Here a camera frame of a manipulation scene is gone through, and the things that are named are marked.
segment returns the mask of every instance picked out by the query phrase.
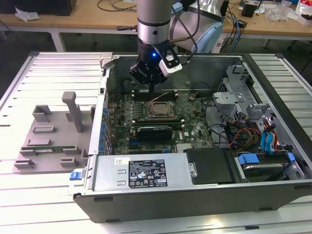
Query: motherboard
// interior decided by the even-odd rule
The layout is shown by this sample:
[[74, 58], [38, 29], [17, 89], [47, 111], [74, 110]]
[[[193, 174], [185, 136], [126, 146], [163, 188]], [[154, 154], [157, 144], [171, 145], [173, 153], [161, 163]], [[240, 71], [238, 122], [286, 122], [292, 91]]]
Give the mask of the motherboard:
[[203, 99], [189, 92], [109, 95], [114, 155], [182, 153], [213, 147], [203, 119]]

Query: metal table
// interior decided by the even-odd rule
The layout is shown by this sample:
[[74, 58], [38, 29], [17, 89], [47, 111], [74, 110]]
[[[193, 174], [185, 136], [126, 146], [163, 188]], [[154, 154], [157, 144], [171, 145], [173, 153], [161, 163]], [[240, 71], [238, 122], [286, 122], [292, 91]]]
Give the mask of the metal table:
[[[112, 53], [106, 53], [110, 61]], [[74, 90], [81, 110], [96, 103], [100, 53], [40, 53], [28, 57], [0, 101], [0, 233], [307, 233], [312, 196], [277, 211], [96, 224], [68, 195], [69, 174], [12, 174], [37, 104], [64, 111], [63, 91]], [[251, 54], [312, 138], [312, 92], [283, 58]], [[261, 89], [255, 86], [260, 98]]]

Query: blue tab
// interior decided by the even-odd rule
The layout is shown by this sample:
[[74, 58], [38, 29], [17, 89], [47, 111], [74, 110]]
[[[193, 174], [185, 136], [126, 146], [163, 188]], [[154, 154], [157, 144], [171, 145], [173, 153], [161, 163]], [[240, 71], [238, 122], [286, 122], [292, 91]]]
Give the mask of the blue tab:
[[69, 180], [82, 180], [81, 175], [82, 175], [81, 172], [71, 172]]
[[256, 154], [242, 154], [241, 155], [247, 164], [259, 163], [259, 159]]
[[293, 156], [292, 153], [288, 153], [288, 158], [291, 161], [291, 163], [295, 162], [295, 157]]
[[244, 159], [244, 157], [242, 155], [238, 156], [238, 161], [239, 161], [240, 165], [243, 165], [243, 164], [246, 163], [246, 161], [245, 161], [245, 159]]

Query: computer case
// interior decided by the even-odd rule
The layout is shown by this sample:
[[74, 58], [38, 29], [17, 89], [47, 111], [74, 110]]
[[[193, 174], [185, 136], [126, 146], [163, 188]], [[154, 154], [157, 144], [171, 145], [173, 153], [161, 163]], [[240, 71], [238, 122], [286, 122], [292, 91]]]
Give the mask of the computer case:
[[69, 16], [77, 0], [0, 0], [0, 13], [13, 14], [15, 7], [27, 12]]

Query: power supply label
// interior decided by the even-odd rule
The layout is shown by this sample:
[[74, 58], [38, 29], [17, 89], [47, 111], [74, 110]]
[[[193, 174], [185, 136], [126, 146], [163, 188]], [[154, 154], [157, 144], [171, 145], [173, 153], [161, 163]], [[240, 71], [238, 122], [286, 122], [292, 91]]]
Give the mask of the power supply label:
[[132, 189], [168, 186], [165, 160], [129, 161], [129, 187]]

